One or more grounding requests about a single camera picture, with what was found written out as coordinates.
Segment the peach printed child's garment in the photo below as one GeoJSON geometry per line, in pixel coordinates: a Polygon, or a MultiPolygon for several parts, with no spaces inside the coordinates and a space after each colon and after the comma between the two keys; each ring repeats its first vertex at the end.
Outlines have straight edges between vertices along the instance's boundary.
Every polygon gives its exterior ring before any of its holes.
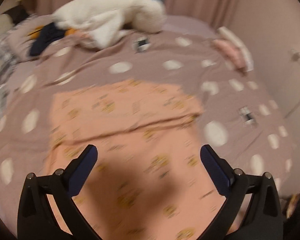
{"type": "Polygon", "coordinates": [[[74,202],[102,239],[197,239],[225,201],[200,161],[202,113],[178,85],[127,80],[57,93],[46,171],[92,144],[98,160],[74,202]]]}

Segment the navy blue garment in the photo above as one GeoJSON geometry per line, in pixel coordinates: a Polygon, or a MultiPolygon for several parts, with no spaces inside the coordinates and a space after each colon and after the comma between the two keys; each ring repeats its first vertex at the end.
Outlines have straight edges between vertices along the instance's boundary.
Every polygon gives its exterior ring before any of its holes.
{"type": "Polygon", "coordinates": [[[43,26],[29,50],[29,55],[39,56],[51,43],[63,38],[65,33],[66,30],[59,29],[53,22],[43,26]]]}

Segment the white fluffy blanket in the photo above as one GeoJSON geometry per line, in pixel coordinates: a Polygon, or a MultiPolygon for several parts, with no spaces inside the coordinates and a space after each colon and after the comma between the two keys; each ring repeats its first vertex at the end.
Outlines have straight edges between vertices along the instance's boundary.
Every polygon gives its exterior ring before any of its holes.
{"type": "Polygon", "coordinates": [[[80,44],[106,49],[127,35],[123,27],[154,34],[166,21],[160,0],[73,0],[58,8],[52,20],[60,29],[74,29],[80,44]]]}

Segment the mauve polka dot bedspread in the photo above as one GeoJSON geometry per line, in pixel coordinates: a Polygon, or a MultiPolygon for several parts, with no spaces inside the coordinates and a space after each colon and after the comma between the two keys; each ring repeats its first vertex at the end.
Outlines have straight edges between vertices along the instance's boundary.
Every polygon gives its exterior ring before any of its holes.
{"type": "Polygon", "coordinates": [[[49,45],[39,59],[17,65],[0,120],[0,217],[17,234],[19,198],[29,173],[50,175],[50,111],[57,93],[127,80],[178,85],[196,97],[199,142],[233,167],[272,174],[276,187],[291,170],[294,144],[276,102],[254,73],[234,70],[211,40],[162,31],[130,31],[117,44],[89,50],[75,36],[49,45]]]}

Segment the folded pink white clothes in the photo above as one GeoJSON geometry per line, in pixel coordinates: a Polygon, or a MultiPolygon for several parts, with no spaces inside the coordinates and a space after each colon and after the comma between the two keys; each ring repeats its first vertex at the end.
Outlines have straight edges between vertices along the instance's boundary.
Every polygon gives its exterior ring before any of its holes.
{"type": "Polygon", "coordinates": [[[211,41],[213,47],[232,63],[235,70],[243,74],[252,71],[253,57],[243,41],[225,26],[219,27],[217,33],[219,37],[211,41]]]}

